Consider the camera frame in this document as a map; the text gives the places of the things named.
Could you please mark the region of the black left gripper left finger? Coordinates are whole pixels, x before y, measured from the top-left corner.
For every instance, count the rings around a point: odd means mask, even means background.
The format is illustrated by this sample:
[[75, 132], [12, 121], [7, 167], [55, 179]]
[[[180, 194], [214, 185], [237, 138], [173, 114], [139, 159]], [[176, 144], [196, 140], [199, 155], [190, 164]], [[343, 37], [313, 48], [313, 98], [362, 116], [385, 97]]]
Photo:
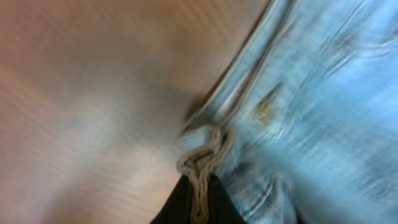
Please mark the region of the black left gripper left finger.
[[192, 184], [182, 175], [164, 206], [150, 224], [191, 224]]

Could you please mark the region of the light blue denim shorts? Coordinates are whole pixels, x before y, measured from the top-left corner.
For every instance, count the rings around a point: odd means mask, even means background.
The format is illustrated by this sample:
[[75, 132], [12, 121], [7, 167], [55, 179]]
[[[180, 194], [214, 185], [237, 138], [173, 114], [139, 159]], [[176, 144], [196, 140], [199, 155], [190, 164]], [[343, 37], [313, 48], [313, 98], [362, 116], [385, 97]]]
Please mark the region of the light blue denim shorts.
[[194, 223], [396, 223], [397, 1], [270, 1], [181, 140]]

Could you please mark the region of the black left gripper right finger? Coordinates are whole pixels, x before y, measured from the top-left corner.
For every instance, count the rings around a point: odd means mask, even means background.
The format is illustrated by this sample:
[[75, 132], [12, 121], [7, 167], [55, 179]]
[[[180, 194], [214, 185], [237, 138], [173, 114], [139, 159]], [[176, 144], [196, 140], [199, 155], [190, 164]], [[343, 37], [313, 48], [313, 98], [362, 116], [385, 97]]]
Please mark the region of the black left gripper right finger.
[[209, 179], [208, 224], [246, 224], [216, 175]]

